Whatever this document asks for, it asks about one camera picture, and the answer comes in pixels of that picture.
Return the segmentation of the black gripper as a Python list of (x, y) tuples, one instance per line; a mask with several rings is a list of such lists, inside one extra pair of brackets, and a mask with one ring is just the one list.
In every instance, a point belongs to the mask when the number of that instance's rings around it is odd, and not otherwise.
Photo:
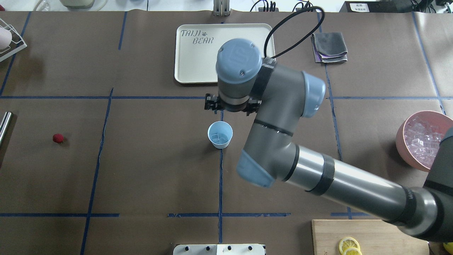
[(259, 111), (262, 100), (256, 100), (252, 97), (246, 96), (241, 99), (227, 98), (224, 100), (220, 94), (205, 94), (205, 110), (213, 111), (229, 111), (229, 112), (244, 112), (247, 116)]

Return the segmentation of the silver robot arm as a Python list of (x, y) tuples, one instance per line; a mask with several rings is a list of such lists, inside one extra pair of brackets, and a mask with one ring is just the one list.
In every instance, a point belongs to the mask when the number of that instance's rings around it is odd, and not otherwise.
[(262, 58), (248, 39), (225, 42), (217, 52), (219, 95), (205, 109), (256, 112), (237, 173), (259, 187), (286, 181), (316, 196), (368, 213), (428, 242), (452, 242), (452, 127), (422, 187), (404, 187), (329, 155), (292, 142), (301, 117), (318, 110), (325, 83), (303, 71)]

